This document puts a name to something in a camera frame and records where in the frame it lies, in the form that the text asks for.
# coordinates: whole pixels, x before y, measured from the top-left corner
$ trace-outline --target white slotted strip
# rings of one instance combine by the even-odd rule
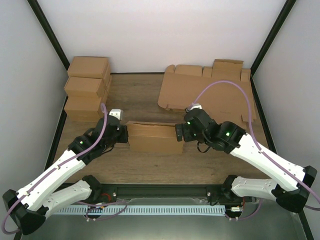
[[[88,213],[88,215],[113,215],[123,209],[122,205],[108,206],[102,210],[97,208]],[[55,215],[84,215],[88,211],[88,207],[85,205],[70,205],[62,208]],[[129,205],[121,215],[147,215],[147,216],[161,216],[161,215],[196,215],[196,216],[224,216],[226,208],[223,205]]]

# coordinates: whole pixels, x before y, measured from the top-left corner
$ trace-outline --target wooden tabletop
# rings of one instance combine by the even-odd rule
[[[106,104],[108,110],[122,109],[122,123],[183,123],[183,112],[168,111],[158,106],[162,79],[162,74],[113,75]],[[267,146],[259,117],[252,125],[256,139]],[[94,122],[71,122],[67,118],[55,160],[75,137],[95,126]],[[67,182],[74,183],[85,175],[93,175],[105,184],[222,184],[231,174],[266,178],[252,165],[224,152],[213,149],[207,153],[198,152],[195,142],[185,143],[183,154],[131,152],[128,144],[117,143],[111,152],[92,161]]]

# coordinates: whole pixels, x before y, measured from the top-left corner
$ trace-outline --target gray wall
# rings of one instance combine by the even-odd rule
[[[65,99],[66,71],[26,0],[0,7],[0,194],[45,167]],[[5,215],[0,203],[0,219]],[[7,230],[17,227],[11,221]],[[0,239],[13,239],[0,232]]]
[[[112,72],[171,64],[250,68],[286,0],[38,0],[62,48],[108,56]]]
[[[278,153],[320,171],[320,1],[297,1],[254,82]],[[320,175],[312,188],[320,194]],[[319,207],[309,197],[308,204]],[[320,213],[306,209],[315,239]]]

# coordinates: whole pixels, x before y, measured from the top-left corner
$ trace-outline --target stacked cardboard box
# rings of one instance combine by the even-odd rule
[[[107,57],[74,57],[64,90],[68,100],[64,110],[72,121],[97,122],[104,116],[101,103],[106,103],[112,77]]]

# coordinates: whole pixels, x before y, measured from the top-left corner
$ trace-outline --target purple cable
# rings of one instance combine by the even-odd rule
[[[86,150],[78,153],[75,156],[70,157],[69,159],[63,161],[62,163],[58,164],[57,166],[60,168],[61,166],[63,166],[64,164],[70,162],[73,159],[76,159],[84,154],[86,154],[87,152],[91,151],[101,140],[105,130],[106,130],[106,126],[107,126],[107,119],[108,119],[108,112],[107,112],[107,108],[106,105],[104,103],[101,103],[101,109],[102,112],[104,113],[104,121],[103,121],[103,127],[101,130],[101,133],[99,135],[99,137],[97,138],[97,140],[92,144],[92,146],[88,147]],[[33,191],[43,180],[45,180],[50,174],[52,174],[55,170],[57,170],[57,168],[53,168],[50,171],[48,171],[39,181],[37,181],[28,191],[26,191],[27,194],[29,194],[31,191]],[[15,209],[15,207],[26,197],[26,195],[22,195],[7,211],[2,223],[1,223],[1,230],[4,234],[10,235],[10,234],[16,234],[17,232],[20,231],[20,229],[14,230],[14,231],[7,231],[6,230],[6,221],[8,219],[8,217],[10,216],[11,212]]]
[[[252,129],[252,123],[251,123],[251,117],[252,117],[252,113],[251,113],[251,105],[248,99],[248,96],[246,94],[246,92],[237,84],[235,84],[232,81],[227,81],[227,80],[221,80],[221,81],[216,81],[211,83],[210,85],[208,85],[199,95],[198,97],[194,100],[194,102],[188,107],[188,109],[190,109],[195,103],[197,103],[198,99],[202,96],[202,94],[205,93],[205,91],[212,87],[213,85],[216,84],[221,84],[221,83],[226,83],[226,84],[231,84],[235,87],[237,87],[242,94],[244,95],[244,98],[246,100],[246,104],[248,106],[248,115],[249,115],[249,130],[250,130],[250,134],[251,137],[253,139],[254,144],[256,145],[256,147],[259,149],[259,151],[261,151],[261,147],[258,143],[258,141],[256,140],[256,136],[254,134],[254,131]],[[286,170],[283,166],[281,166],[279,163],[277,163],[275,160],[272,159],[272,157],[270,157],[268,154],[266,154],[264,151],[261,151],[261,153],[268,159],[270,160],[270,162],[272,162],[274,165],[276,165],[278,168],[280,168],[282,171],[284,171],[286,174],[288,174],[291,178],[293,178],[295,181],[297,181],[302,187],[304,187],[310,194],[312,194],[314,196],[314,198],[318,201],[318,203],[320,204],[320,197],[310,188],[308,187],[304,182],[300,181],[296,176],[294,176],[292,173],[290,173],[288,170]],[[307,209],[311,209],[311,210],[315,210],[315,211],[320,211],[320,207],[313,207],[313,206],[305,206]]]
[[[104,218],[95,218],[95,222],[97,221],[104,221],[104,220],[108,220],[108,219],[112,219],[116,216],[118,216],[119,214],[123,213],[127,207],[128,207],[128,204],[127,202],[125,201],[117,201],[117,202],[110,202],[110,203],[106,203],[106,204],[89,204],[89,203],[85,203],[85,202],[82,202],[82,201],[78,201],[79,204],[82,204],[82,205],[87,205],[87,206],[90,206],[90,207],[108,207],[110,205],[118,205],[118,204],[125,204],[124,208],[121,209],[120,211],[118,211],[117,213],[111,215],[111,216],[107,216],[107,217],[104,217]],[[96,210],[97,208],[91,208],[89,209],[86,213],[85,213],[85,218],[88,220],[89,219],[89,216],[88,216],[88,213],[90,213],[91,211],[93,210]]]
[[[229,217],[227,214],[225,214],[225,217],[226,217],[227,219],[231,220],[231,221],[247,220],[247,219],[253,217],[254,215],[256,215],[256,214],[259,212],[259,210],[260,210],[260,208],[261,208],[261,206],[262,206],[262,202],[263,202],[262,198],[259,198],[259,205],[258,205],[258,207],[257,207],[256,210],[255,210],[253,213],[251,213],[249,216],[245,216],[245,217],[242,217],[242,218],[238,218],[238,220]]]

